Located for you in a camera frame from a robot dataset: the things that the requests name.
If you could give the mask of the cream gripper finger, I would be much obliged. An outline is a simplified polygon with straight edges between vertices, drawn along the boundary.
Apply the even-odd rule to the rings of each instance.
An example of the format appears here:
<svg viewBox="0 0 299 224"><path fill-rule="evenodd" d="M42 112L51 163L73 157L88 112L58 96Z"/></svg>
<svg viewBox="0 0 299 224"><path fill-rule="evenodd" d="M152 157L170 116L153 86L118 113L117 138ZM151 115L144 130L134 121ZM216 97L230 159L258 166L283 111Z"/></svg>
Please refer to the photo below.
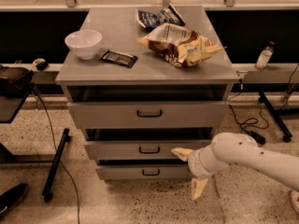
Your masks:
<svg viewBox="0 0 299 224"><path fill-rule="evenodd" d="M206 187L207 179L192 179L192 199L195 201L203 193L204 188Z"/></svg>
<svg viewBox="0 0 299 224"><path fill-rule="evenodd" d="M171 150L173 154L178 156L182 161L187 161L189 156L192 153L192 149L183 148L183 147L176 147Z"/></svg>

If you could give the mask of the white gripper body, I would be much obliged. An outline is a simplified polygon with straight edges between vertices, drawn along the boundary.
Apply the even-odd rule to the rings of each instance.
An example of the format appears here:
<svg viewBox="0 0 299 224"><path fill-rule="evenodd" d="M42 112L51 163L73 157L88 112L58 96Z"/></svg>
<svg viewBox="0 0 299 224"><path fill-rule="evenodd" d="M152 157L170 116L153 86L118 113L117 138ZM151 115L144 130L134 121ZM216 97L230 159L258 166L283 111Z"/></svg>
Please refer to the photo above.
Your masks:
<svg viewBox="0 0 299 224"><path fill-rule="evenodd" d="M199 179L207 179L217 172L227 169L229 164L219 160L211 146L192 151L188 155L188 166L192 174Z"/></svg>

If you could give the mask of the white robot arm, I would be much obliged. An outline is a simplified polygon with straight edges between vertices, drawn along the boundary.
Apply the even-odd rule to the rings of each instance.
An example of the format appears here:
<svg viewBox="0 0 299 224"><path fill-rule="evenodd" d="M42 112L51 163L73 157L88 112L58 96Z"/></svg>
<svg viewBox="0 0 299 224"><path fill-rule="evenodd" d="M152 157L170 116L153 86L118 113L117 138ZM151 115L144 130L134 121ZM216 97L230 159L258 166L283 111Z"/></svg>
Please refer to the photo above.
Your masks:
<svg viewBox="0 0 299 224"><path fill-rule="evenodd" d="M256 170L299 192L299 158L261 148L247 134L218 133L206 147L195 150L175 147L171 152L188 163L193 175L194 200L201 196L211 176L231 165Z"/></svg>

